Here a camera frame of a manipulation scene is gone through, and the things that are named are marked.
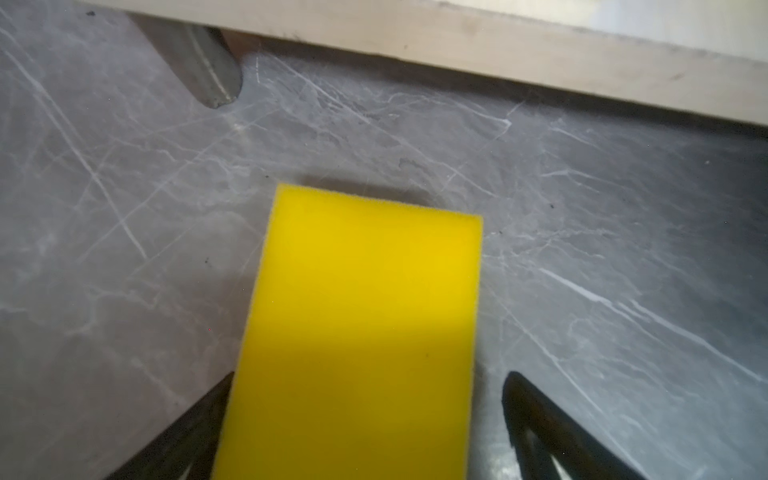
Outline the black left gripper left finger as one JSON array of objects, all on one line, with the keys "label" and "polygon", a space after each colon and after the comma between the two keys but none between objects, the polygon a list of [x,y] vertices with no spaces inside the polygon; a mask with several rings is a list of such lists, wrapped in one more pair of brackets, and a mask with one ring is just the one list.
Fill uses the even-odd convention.
[{"label": "black left gripper left finger", "polygon": [[210,479],[234,374],[227,374],[109,479]]}]

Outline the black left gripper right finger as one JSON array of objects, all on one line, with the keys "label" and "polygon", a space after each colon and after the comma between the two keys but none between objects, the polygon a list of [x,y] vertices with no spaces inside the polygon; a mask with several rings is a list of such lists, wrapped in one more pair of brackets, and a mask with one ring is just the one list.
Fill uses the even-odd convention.
[{"label": "black left gripper right finger", "polygon": [[524,479],[640,479],[524,375],[510,372],[502,390],[503,415]]}]

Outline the yellow foam sponge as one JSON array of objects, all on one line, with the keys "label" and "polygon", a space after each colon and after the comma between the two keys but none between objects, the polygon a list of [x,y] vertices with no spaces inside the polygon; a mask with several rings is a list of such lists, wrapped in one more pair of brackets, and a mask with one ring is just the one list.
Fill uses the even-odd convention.
[{"label": "yellow foam sponge", "polygon": [[462,479],[483,220],[277,187],[212,475]]}]

